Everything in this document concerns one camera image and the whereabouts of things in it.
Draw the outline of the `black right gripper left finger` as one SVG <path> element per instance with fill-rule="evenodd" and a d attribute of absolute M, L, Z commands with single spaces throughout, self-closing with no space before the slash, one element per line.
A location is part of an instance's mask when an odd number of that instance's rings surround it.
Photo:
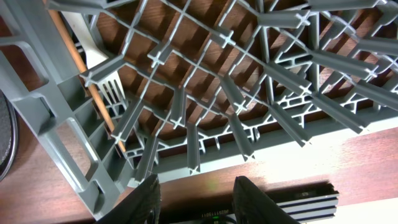
<path fill-rule="evenodd" d="M 122 202 L 95 224 L 158 224 L 161 211 L 160 184 L 157 174 L 151 174 Z"/>

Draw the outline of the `wooden chopstick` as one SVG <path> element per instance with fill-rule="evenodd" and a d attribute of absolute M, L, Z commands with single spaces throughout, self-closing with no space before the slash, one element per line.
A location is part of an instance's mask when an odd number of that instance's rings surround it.
<path fill-rule="evenodd" d="M 63 11 L 61 11 L 59 9 L 51 9 L 50 1 L 45 1 L 44 4 L 45 4 L 46 9 L 49 10 L 50 16 L 52 17 L 58 31 L 60 32 L 62 39 L 66 43 L 67 48 L 70 51 L 72 58 L 75 61 L 76 65 L 78 66 L 79 71 L 81 73 L 87 71 L 88 68 L 86 66 L 86 60 L 83 60 L 82 57 L 80 56 L 80 53 L 78 52 L 77 48 L 75 47 L 75 44 L 73 43 L 71 37 L 69 37 L 67 29 L 65 27 L 65 24 L 63 23 L 63 20 L 66 20 L 64 18 L 64 16 L 62 15 Z M 115 125 L 108 113 L 108 110 L 106 109 L 105 103 L 107 103 L 107 101 L 106 101 L 105 97 L 103 96 L 102 92 L 100 92 L 98 87 L 96 87 L 95 85 L 90 85 L 87 87 L 87 89 L 89 90 L 92 97 L 94 98 L 95 103 L 99 109 L 99 112 L 101 113 L 102 117 L 104 118 L 109 130 L 114 131 Z"/>

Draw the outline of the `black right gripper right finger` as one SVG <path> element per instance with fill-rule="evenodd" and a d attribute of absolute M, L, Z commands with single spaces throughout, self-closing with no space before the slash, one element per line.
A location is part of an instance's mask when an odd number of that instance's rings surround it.
<path fill-rule="evenodd" d="M 235 178 L 233 208 L 238 224 L 299 224 L 246 176 Z"/>

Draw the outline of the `white plastic fork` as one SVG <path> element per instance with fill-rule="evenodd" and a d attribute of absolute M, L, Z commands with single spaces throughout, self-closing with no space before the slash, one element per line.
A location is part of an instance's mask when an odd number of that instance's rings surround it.
<path fill-rule="evenodd" d="M 88 70 L 80 75 L 85 80 L 85 86 L 95 85 L 109 104 L 121 103 L 126 107 L 126 97 L 118 74 L 125 61 L 120 56 L 110 58 L 100 51 L 81 14 L 63 11 L 62 15 L 86 54 Z"/>

